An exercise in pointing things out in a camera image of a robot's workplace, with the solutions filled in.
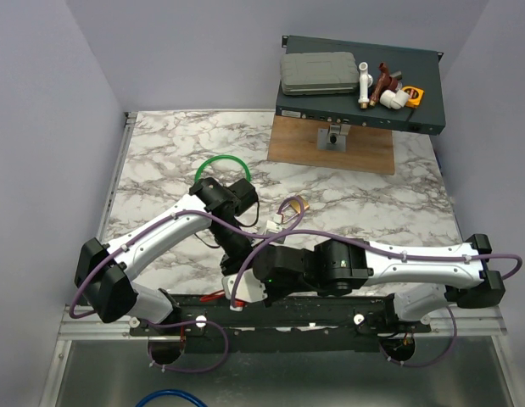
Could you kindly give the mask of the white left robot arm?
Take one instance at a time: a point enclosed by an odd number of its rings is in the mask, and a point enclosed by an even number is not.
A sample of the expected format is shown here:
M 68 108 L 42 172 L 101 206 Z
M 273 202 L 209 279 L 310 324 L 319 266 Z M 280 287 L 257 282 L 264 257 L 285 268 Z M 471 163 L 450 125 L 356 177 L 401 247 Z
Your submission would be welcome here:
M 128 315 L 149 321 L 161 335 L 171 334 L 179 322 L 175 300 L 163 288 L 137 283 L 137 277 L 162 254 L 203 230 L 209 230 L 224 251 L 222 274 L 237 273 L 253 250 L 237 217 L 258 203 L 255 187 L 245 178 L 228 187 L 212 177 L 196 181 L 170 209 L 135 231 L 108 243 L 97 238 L 85 242 L 71 303 L 84 298 L 104 323 Z

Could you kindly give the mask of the brass padlock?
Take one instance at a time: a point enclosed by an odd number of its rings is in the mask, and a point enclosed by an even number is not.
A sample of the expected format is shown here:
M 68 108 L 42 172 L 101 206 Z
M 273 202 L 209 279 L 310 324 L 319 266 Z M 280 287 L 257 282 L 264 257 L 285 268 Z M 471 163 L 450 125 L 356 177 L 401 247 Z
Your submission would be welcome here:
M 288 202 L 288 206 L 294 211 L 296 215 L 299 215 L 302 211 L 308 210 L 310 207 L 308 202 L 299 195 L 291 198 L 291 200 Z

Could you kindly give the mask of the white elbow pipe fitting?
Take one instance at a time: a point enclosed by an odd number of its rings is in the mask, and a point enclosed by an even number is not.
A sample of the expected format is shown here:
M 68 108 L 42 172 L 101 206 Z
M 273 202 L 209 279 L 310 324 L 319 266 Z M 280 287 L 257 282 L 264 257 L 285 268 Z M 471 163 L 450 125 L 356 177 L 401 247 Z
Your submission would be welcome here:
M 387 109 L 402 109 L 410 100 L 410 94 L 399 89 L 396 92 L 389 89 L 385 90 L 380 98 L 379 103 Z

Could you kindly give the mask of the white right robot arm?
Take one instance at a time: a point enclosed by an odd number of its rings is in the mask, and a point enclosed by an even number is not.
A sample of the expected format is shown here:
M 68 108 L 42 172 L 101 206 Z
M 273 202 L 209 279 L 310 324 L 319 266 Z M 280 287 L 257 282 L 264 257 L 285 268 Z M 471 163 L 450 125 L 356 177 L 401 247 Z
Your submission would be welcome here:
M 352 244 L 335 238 L 311 250 L 271 244 L 254 256 L 247 272 L 247 300 L 271 304 L 291 293 L 308 291 L 342 297 L 363 287 L 412 283 L 411 290 L 388 295 L 380 314 L 387 330 L 400 332 L 451 304 L 462 309 L 497 305 L 505 286 L 501 274 L 487 266 L 491 252 L 484 235 L 428 248 L 368 241 Z

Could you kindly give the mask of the red plastic seal tag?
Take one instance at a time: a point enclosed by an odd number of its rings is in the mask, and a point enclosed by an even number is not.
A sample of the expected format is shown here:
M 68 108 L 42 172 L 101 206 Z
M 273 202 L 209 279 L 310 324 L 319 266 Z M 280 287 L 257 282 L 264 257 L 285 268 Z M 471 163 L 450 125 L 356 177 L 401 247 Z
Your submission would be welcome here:
M 224 296 L 225 296 L 225 292 L 223 290 L 219 290 L 219 291 L 216 291 L 216 292 L 213 292 L 213 293 L 210 293 L 210 294 L 206 294 L 206 295 L 202 296 L 199 300 L 202 303 L 207 303 L 207 302 L 210 302 L 210 301 L 217 300 L 219 298 L 223 298 Z

